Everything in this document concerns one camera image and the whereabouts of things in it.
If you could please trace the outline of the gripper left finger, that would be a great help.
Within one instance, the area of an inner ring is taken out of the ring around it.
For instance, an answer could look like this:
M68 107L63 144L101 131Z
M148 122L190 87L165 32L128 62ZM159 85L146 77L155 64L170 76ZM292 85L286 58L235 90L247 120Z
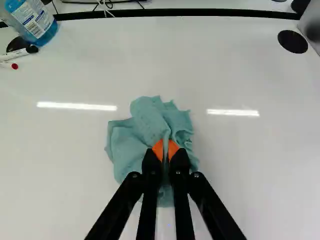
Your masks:
M86 240L118 240L137 203L142 198L136 239L154 240L159 189L163 178L164 143L159 140L148 148L142 160L142 173L127 174L105 209L102 211Z

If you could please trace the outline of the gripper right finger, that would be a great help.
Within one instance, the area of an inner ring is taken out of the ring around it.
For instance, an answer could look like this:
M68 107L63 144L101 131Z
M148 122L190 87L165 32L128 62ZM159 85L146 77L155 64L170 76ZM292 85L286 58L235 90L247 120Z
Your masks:
M178 240L196 238L189 198L195 202L213 240L246 239L204 174L190 172L191 160L187 150L173 140L168 142L168 163Z

